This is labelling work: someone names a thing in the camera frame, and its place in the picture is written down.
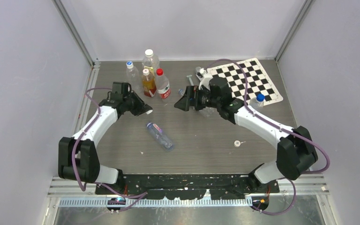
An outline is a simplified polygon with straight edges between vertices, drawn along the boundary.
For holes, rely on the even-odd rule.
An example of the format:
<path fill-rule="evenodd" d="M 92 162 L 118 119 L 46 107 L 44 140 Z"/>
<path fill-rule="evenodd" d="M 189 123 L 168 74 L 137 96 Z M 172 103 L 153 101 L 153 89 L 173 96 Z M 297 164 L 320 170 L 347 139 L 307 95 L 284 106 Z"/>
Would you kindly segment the clear bottle pink label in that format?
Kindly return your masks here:
<path fill-rule="evenodd" d="M 173 141 L 163 132 L 163 130 L 156 124 L 148 122 L 146 128 L 153 139 L 166 151 L 172 151 L 174 148 Z"/>

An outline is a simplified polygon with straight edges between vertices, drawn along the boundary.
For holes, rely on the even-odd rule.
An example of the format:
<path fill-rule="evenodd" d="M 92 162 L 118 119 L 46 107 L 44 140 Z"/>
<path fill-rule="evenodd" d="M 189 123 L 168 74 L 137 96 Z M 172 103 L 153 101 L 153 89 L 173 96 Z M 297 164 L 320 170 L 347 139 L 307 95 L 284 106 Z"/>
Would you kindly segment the blue label clear bottle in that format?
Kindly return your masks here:
<path fill-rule="evenodd" d="M 258 102 L 256 97 L 251 99 L 249 105 L 256 111 L 260 111 L 264 107 L 264 102 Z"/>

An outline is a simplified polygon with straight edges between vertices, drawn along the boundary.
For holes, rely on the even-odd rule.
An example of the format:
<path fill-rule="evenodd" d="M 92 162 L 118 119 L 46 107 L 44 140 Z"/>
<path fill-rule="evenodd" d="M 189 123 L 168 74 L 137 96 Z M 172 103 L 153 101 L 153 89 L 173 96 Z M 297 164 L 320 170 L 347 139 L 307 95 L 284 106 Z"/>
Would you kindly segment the blue bottle cap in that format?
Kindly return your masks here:
<path fill-rule="evenodd" d="M 263 102 L 263 101 L 265 100 L 265 96 L 260 93 L 260 94 L 258 94 L 258 95 L 256 96 L 256 100 L 257 100 L 258 102 Z"/>

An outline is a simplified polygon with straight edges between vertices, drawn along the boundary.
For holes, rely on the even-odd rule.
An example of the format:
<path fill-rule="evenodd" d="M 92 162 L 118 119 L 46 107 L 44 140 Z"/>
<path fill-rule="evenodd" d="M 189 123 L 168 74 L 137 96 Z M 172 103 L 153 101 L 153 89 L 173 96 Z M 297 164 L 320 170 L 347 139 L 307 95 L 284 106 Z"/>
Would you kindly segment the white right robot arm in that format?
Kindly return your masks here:
<path fill-rule="evenodd" d="M 214 108 L 224 120 L 254 132 L 276 148 L 274 161 L 263 163 L 248 174 L 249 187 L 254 192 L 262 192 L 273 180 L 296 180 L 318 160 L 306 128 L 282 125 L 245 105 L 241 99 L 232 97 L 231 88 L 224 78 L 212 78 L 209 88 L 187 86 L 174 107 L 185 112 L 190 107 L 197 111 Z"/>

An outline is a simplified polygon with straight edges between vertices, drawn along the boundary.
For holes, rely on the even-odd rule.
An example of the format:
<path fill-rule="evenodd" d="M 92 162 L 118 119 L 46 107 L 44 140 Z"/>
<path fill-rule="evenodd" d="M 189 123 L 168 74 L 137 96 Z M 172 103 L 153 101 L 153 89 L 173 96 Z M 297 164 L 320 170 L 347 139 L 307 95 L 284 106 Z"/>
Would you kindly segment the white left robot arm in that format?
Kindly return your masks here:
<path fill-rule="evenodd" d="M 80 183 L 105 183 L 114 194 L 120 194 L 125 182 L 121 170 L 101 165 L 97 146 L 108 128 L 126 112 L 134 116 L 150 114 L 153 109 L 146 104 L 127 82 L 114 82 L 108 96 L 98 105 L 93 117 L 71 137 L 59 141 L 58 175 Z"/>

